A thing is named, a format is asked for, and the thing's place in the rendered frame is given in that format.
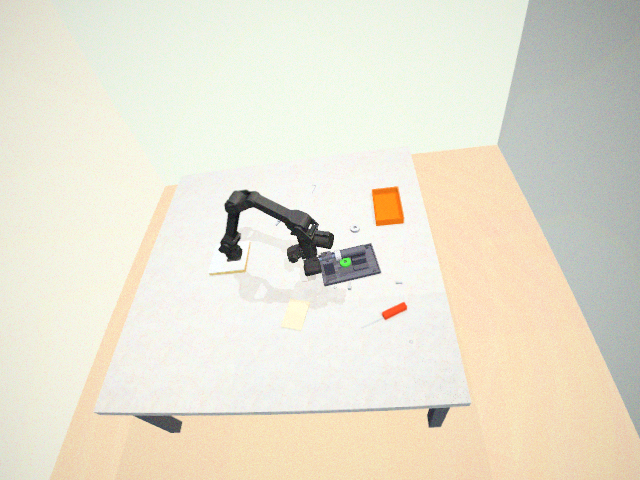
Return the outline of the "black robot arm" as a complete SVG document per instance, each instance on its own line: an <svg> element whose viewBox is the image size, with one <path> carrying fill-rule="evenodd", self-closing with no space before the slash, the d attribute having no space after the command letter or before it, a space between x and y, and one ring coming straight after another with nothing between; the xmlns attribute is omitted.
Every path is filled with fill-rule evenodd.
<svg viewBox="0 0 640 480"><path fill-rule="evenodd" d="M289 262L298 262L299 258L305 259L300 247L315 247L331 249L334 243L334 234L329 231L318 230L319 224L308 213L300 210L290 210L262 195L257 191L247 189L234 190L225 202L225 211L228 212L226 233L222 238L221 253L226 254L227 262L241 260L242 250L238 246L240 235L237 231L240 212L248 208L256 208L283 222L291 230L290 235L297 237L298 243L287 248ZM312 224L309 229L310 224Z"/></svg>

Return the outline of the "red-handled screwdriver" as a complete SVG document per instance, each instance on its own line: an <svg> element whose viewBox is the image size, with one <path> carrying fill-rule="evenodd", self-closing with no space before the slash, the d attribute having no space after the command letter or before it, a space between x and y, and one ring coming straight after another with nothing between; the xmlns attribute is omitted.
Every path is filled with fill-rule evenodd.
<svg viewBox="0 0 640 480"><path fill-rule="evenodd" d="M377 322L377 321L379 321L379 320L381 320L383 318L385 318L385 320L386 320L387 318L389 318L389 317L391 317L393 315L396 315L396 314L398 314L398 313L400 313L400 312L402 312L402 311L404 311L406 309L407 309L406 304L401 303L401 304L393 307L392 309L390 309L390 310L388 310L386 312L383 312L382 314L383 314L384 317L379 318L379 319L377 319L377 320L375 320L375 321L373 321L373 322L371 322L371 323L369 323L369 324L367 324L367 325L365 325L365 326L363 326L361 328L367 327L367 326L369 326L369 325L371 325L371 324L373 324L373 323L375 323L375 322Z"/></svg>

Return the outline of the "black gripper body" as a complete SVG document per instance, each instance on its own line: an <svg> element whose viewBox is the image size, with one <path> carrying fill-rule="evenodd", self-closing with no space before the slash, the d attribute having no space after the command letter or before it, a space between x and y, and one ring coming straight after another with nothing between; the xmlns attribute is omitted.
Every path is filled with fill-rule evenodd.
<svg viewBox="0 0 640 480"><path fill-rule="evenodd" d="M307 248L301 247L300 245L299 247L300 247L300 250L303 251L306 258L306 262L307 262L303 265L305 276L320 274L322 270L321 270L320 262L317 261L316 247L313 246L313 244Z"/></svg>

